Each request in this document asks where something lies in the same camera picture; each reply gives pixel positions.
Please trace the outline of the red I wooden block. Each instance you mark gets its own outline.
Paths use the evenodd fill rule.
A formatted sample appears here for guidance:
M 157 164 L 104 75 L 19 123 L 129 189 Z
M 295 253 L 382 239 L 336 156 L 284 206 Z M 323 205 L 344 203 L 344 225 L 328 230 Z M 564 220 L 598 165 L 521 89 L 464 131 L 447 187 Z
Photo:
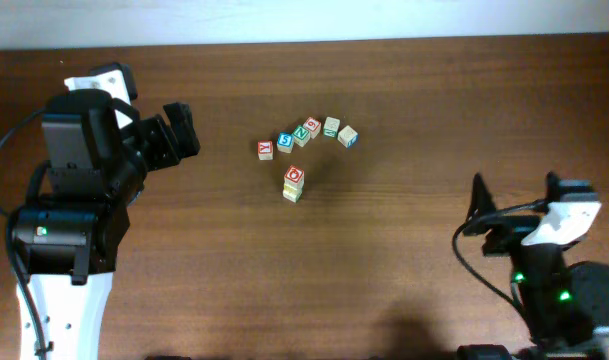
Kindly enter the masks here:
M 290 165 L 284 175 L 284 184 L 293 188 L 300 189 L 303 187 L 305 172 L 303 169 Z

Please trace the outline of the yellow wooden block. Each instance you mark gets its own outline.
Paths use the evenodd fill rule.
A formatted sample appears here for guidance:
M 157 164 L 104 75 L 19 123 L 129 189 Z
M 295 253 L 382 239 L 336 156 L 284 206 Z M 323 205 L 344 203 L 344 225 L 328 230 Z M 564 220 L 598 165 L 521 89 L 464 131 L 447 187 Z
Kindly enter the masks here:
M 287 200 L 289 200 L 293 203 L 297 203 L 298 200 L 300 199 L 302 193 L 303 193 L 303 190 L 301 188 L 293 188 L 290 186 L 284 186 L 282 195 Z

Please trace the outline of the blue letter wooden block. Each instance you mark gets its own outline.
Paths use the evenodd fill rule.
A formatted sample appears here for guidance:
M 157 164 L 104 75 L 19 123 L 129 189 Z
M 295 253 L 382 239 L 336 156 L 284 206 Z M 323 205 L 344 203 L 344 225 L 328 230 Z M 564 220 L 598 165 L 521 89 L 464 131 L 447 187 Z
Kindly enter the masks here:
M 346 125 L 338 132 L 337 140 L 346 148 L 350 148 L 355 144 L 359 135 L 350 125 Z

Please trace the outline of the green letter wooden block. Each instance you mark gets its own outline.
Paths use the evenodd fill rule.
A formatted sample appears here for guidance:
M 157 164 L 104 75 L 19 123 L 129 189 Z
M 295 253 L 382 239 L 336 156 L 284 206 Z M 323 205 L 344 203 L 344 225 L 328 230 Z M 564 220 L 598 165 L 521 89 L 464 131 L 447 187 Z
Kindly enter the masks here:
M 323 134 L 327 137 L 336 138 L 340 127 L 340 120 L 333 117 L 327 117 L 324 122 Z

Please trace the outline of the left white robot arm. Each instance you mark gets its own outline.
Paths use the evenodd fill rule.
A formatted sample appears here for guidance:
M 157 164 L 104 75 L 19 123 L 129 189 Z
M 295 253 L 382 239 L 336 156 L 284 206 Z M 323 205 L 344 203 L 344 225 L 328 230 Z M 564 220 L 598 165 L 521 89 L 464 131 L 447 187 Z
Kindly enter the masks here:
M 200 150 L 187 104 L 141 117 L 125 64 L 94 68 L 65 86 L 37 112 L 48 157 L 5 230 L 24 359 L 97 357 L 128 209 L 150 172 Z

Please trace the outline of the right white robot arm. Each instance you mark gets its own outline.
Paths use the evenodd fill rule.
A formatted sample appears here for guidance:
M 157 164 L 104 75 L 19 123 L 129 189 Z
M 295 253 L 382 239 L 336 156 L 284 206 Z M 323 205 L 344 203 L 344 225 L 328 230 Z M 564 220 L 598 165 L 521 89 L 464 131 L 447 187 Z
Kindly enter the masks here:
M 456 358 L 608 358 L 609 265 L 564 260 L 565 251 L 586 238 L 601 206 L 589 181 L 550 172 L 544 198 L 499 209 L 482 176 L 474 176 L 469 210 L 451 245 L 460 236 L 484 236 L 485 256 L 510 259 L 510 291 L 491 290 L 525 322 L 532 344 L 514 353 L 503 345 L 462 345 Z

